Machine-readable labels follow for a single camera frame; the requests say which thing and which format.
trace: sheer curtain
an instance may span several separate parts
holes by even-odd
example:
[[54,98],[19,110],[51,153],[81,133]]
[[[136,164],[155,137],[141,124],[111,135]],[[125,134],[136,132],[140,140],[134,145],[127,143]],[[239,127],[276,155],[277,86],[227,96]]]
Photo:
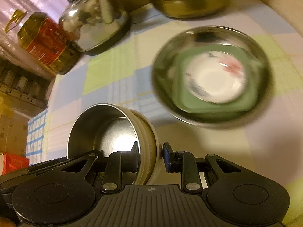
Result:
[[0,0],[0,57],[51,80],[54,74],[19,46],[16,34],[20,27],[8,34],[5,34],[4,28],[16,9],[28,13],[45,12],[57,22],[67,5],[67,0]]

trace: red plastic container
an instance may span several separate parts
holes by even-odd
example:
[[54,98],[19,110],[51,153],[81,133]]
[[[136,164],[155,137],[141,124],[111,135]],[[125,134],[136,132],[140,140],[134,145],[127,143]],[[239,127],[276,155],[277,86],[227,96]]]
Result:
[[3,159],[3,171],[2,174],[8,174],[12,171],[28,167],[29,166],[29,159],[14,155],[14,154],[4,154]]

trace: screw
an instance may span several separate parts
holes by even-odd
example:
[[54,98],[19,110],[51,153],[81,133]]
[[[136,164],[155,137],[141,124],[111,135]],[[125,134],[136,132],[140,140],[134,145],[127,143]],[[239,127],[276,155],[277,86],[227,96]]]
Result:
[[188,190],[198,190],[200,188],[200,185],[197,184],[197,183],[188,183],[188,184],[185,185],[185,187]]
[[102,185],[102,187],[105,189],[105,190],[114,190],[116,189],[118,186],[117,184],[115,183],[105,183]]

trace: white plate with floral pattern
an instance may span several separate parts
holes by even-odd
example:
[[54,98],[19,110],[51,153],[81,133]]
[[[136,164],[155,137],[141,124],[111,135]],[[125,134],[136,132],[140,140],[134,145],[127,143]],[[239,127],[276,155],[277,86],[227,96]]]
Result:
[[246,74],[233,55],[207,51],[196,55],[185,69],[185,86],[195,97],[213,103],[228,103],[245,90]]

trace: tablecloth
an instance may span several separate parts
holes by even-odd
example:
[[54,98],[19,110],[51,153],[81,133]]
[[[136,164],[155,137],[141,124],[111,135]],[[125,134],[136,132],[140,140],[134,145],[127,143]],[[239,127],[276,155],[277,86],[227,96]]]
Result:
[[[193,127],[171,116],[151,87],[152,62],[176,34],[197,26],[220,25],[253,37],[266,52],[275,93],[269,107],[251,123],[232,129]],[[66,75],[56,77],[48,104],[42,148],[27,151],[34,162],[66,155],[77,116],[95,103],[135,109],[156,127],[161,142],[203,157],[215,153],[283,185],[291,197],[284,224],[303,226],[303,38],[259,0],[231,0],[224,11],[192,21],[172,20],[148,4],[133,13],[129,34],[115,47],[84,56]],[[180,183],[162,169],[157,183]]]

